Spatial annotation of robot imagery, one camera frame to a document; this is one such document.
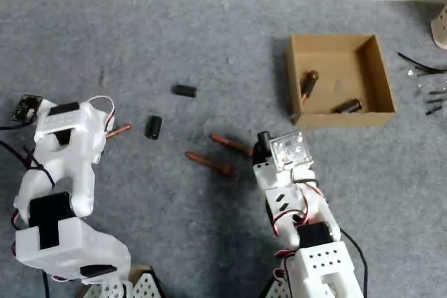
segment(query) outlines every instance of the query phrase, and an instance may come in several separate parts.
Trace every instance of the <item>robotic arm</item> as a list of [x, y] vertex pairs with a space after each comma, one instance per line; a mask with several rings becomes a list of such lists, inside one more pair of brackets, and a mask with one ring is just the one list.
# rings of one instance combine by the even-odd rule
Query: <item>robotic arm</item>
[[286, 249], [265, 292], [290, 298], [363, 298], [341, 232], [311, 170], [300, 131], [270, 139], [258, 134], [253, 169], [274, 233]]
[[[82, 103], [55, 105], [41, 99], [33, 109], [21, 107], [24, 114], [36, 115], [37, 129], [31, 165], [14, 200], [29, 226], [16, 232], [16, 258], [67, 280], [80, 278], [84, 284], [114, 288], [113, 297], [123, 297], [131, 292], [127, 247], [81, 219], [93, 211], [91, 165], [99, 162], [114, 122], [113, 102], [110, 100], [112, 111], [106, 113], [91, 104], [97, 98], [110, 100], [97, 96]], [[66, 177], [73, 182], [71, 194], [54, 188]]]

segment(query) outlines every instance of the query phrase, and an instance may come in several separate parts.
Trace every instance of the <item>open cardboard box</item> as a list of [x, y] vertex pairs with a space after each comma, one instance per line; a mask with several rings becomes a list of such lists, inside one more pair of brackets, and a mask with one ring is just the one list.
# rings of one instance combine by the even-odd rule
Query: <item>open cardboard box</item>
[[[293, 123], [300, 126], [379, 126], [396, 113], [386, 67], [375, 35], [292, 35], [287, 51]], [[301, 104], [306, 74], [319, 79]], [[332, 111], [357, 98], [362, 109]]]

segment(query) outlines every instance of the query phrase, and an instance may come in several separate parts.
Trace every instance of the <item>bolt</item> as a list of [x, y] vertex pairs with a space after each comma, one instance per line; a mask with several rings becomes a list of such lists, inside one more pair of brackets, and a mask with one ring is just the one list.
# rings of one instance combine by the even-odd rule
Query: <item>bolt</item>
[[110, 138], [115, 137], [115, 136], [117, 136], [117, 135], [119, 135], [119, 134], [121, 134], [121, 133], [123, 133], [123, 132], [125, 132], [125, 131], [128, 131], [128, 130], [131, 129], [131, 128], [132, 128], [131, 125], [129, 125], [129, 124], [125, 124], [124, 126], [121, 126], [121, 127], [119, 127], [119, 128], [116, 128], [116, 129], [114, 129], [113, 131], [110, 131], [109, 133], [107, 133], [107, 135], [105, 136], [105, 138], [106, 138], [107, 140], [109, 140]]
[[222, 174], [225, 177], [231, 177], [234, 175], [235, 172], [234, 167], [230, 164], [216, 162], [207, 157], [201, 156], [196, 153], [192, 153], [190, 151], [187, 151], [186, 153], [184, 153], [184, 155], [190, 160], [193, 160], [200, 164], [206, 165], [207, 167], [210, 167], [215, 172], [218, 172], [219, 174]]
[[218, 142], [218, 143], [222, 143], [226, 146], [229, 146], [230, 148], [236, 149], [238, 151], [241, 151], [242, 153], [244, 153], [245, 155], [247, 155], [248, 157], [251, 157], [251, 154], [253, 152], [253, 149], [251, 147], [246, 146], [245, 144], [242, 144], [240, 142], [234, 141], [234, 140], [230, 140], [227, 139], [226, 137], [223, 137], [219, 134], [211, 134], [210, 135], [211, 140]]

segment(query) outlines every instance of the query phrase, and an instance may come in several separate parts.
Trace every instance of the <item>black cable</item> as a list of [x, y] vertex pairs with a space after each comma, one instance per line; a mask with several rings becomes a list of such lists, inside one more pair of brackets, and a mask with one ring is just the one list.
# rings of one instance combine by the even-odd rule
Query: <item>black cable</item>
[[51, 174], [48, 172], [48, 170], [45, 169], [43, 164], [40, 164], [36, 160], [36, 158], [34, 157], [33, 152], [31, 150], [29, 150], [26, 146], [23, 146], [23, 150], [26, 151], [26, 153], [28, 154], [28, 157], [31, 157], [31, 160], [34, 162], [34, 164], [36, 164], [35, 167], [29, 166], [28, 170], [40, 170], [40, 171], [43, 171], [47, 175], [48, 179], [50, 180], [51, 188], [54, 188], [56, 186], [56, 184], [55, 184], [53, 178], [51, 177]]
[[343, 229], [340, 228], [340, 232], [343, 233], [345, 237], [348, 238], [348, 240], [354, 245], [354, 247], [357, 249], [358, 254], [360, 255], [360, 258], [363, 262], [364, 272], [363, 272], [363, 297], [368, 298], [368, 263], [366, 262], [366, 258], [363, 255], [363, 251], [361, 247], [357, 244], [357, 242]]
[[318, 188], [318, 186], [320, 185], [320, 183], [318, 182], [318, 179], [315, 179], [315, 178], [293, 179], [292, 182], [293, 182], [293, 183], [296, 183], [296, 184], [301, 184], [301, 183], [315, 183], [315, 185], [316, 185], [317, 188]]
[[48, 286], [47, 273], [42, 270], [43, 287], [45, 288], [45, 298], [50, 298], [50, 287]]
[[428, 73], [430, 75], [434, 75], [436, 73], [445, 73], [447, 71], [447, 69], [440, 69], [440, 68], [433, 68], [431, 66], [426, 66], [425, 64], [419, 63], [419, 62], [415, 61], [414, 59], [410, 59], [408, 56], [402, 54], [401, 52], [398, 52], [397, 54], [404, 60], [419, 66], [419, 69], [422, 68], [421, 70], [428, 71]]
[[15, 129], [20, 129], [20, 128], [27, 127], [27, 126], [29, 126], [31, 124], [32, 124], [32, 121], [28, 121], [28, 122], [23, 122], [23, 123], [17, 124], [17, 125], [0, 126], [0, 131], [12, 131], [12, 130], [15, 130]]
[[4, 149], [6, 149], [7, 151], [9, 151], [12, 155], [14, 155], [16, 157], [16, 159], [18, 159], [20, 162], [22, 162], [23, 166], [25, 167], [25, 169], [28, 169], [28, 165], [27, 162], [25, 161], [25, 159], [22, 157], [22, 155], [20, 155], [14, 148], [12, 148], [9, 144], [7, 144], [6, 142], [0, 140], [0, 146], [2, 146]]
[[287, 255], [287, 256], [284, 258], [284, 271], [286, 272], [287, 284], [288, 284], [288, 291], [289, 291], [290, 294], [291, 294], [291, 298], [293, 298], [293, 293], [292, 293], [292, 287], [291, 287], [291, 280], [290, 280], [290, 278], [288, 277], [287, 259], [288, 259], [289, 257], [291, 257], [291, 256], [294, 256], [294, 255], [295, 255], [295, 253], [292, 253], [292, 254], [290, 254], [290, 255]]

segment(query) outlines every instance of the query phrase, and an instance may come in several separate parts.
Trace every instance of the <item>black rubber cylinder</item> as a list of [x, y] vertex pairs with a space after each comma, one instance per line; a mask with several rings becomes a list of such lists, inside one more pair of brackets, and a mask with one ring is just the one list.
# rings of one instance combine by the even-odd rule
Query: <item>black rubber cylinder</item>
[[197, 88], [188, 85], [177, 84], [173, 86], [173, 93], [178, 96], [186, 96], [195, 98], [197, 96]]
[[151, 117], [146, 124], [145, 135], [149, 139], [156, 140], [159, 138], [161, 130], [162, 118], [154, 115]]
[[264, 157], [271, 157], [272, 152], [270, 151], [270, 132], [260, 132], [258, 133], [258, 143], [261, 148], [261, 152], [264, 155]]
[[315, 83], [318, 79], [318, 73], [316, 71], [311, 71], [307, 74], [306, 80], [302, 86], [301, 94], [305, 94], [306, 96], [310, 96], [310, 93], [314, 89]]
[[358, 99], [346, 101], [334, 109], [335, 113], [353, 113], [362, 109], [362, 102]]

